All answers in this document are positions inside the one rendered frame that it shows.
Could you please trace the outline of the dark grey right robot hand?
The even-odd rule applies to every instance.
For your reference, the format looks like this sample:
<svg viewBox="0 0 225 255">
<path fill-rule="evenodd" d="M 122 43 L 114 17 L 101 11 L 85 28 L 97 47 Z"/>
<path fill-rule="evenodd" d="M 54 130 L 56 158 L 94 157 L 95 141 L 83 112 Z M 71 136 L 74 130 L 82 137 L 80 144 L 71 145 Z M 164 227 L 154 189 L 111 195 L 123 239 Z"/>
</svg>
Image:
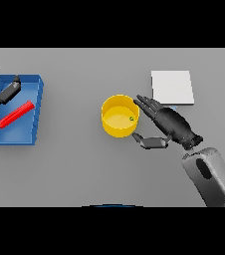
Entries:
<svg viewBox="0 0 225 255">
<path fill-rule="evenodd" d="M 136 96 L 133 101 L 153 121 L 164 137 L 143 137 L 137 132 L 132 134 L 136 142 L 144 149 L 167 148 L 171 141 L 180 144 L 185 150 L 191 150 L 203 142 L 187 120 L 171 108 L 164 107 L 159 101 Z"/>
</svg>

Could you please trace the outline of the red beaker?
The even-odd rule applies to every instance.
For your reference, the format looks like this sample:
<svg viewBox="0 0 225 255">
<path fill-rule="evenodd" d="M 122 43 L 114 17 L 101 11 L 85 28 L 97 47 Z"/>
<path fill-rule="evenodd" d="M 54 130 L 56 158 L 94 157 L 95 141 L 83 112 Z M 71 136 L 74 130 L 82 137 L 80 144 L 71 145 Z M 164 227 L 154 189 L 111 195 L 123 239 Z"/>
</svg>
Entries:
<svg viewBox="0 0 225 255">
<path fill-rule="evenodd" d="M 16 110 L 12 111 L 10 114 L 5 116 L 3 119 L 0 120 L 0 128 L 5 128 L 30 110 L 32 110 L 35 105 L 31 101 L 27 101 L 25 104 L 17 108 Z"/>
</svg>

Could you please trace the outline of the pale square measuring scale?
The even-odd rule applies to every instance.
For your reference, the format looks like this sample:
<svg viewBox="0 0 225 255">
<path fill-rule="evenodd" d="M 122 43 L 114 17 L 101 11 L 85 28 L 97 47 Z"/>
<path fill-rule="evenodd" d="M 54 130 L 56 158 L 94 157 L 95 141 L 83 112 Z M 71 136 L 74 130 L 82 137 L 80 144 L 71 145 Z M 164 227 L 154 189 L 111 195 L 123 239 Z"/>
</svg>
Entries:
<svg viewBox="0 0 225 255">
<path fill-rule="evenodd" d="M 152 71 L 152 97 L 162 105 L 194 105 L 189 71 Z"/>
</svg>

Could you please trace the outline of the yellow bowl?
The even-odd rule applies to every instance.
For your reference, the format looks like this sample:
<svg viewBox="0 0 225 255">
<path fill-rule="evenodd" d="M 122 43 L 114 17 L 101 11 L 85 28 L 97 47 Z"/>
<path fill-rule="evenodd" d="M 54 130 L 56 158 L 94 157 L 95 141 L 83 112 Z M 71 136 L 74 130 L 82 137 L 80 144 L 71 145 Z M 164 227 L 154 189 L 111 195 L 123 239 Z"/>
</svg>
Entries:
<svg viewBox="0 0 225 255">
<path fill-rule="evenodd" d="M 139 107 L 127 95 L 107 98 L 101 107 L 101 121 L 105 132 L 113 137 L 131 135 L 138 124 Z"/>
</svg>

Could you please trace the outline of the blue tray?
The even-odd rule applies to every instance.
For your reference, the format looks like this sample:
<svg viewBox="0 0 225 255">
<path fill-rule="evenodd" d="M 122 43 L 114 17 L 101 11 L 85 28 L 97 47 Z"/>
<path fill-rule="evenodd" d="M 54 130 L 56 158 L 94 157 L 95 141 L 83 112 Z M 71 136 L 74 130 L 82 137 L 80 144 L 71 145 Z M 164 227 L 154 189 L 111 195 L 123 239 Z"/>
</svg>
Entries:
<svg viewBox="0 0 225 255">
<path fill-rule="evenodd" d="M 0 145 L 34 145 L 37 139 L 44 82 L 40 75 L 20 75 L 21 91 L 6 105 L 0 105 L 0 120 L 30 101 L 32 110 L 0 128 Z"/>
</svg>

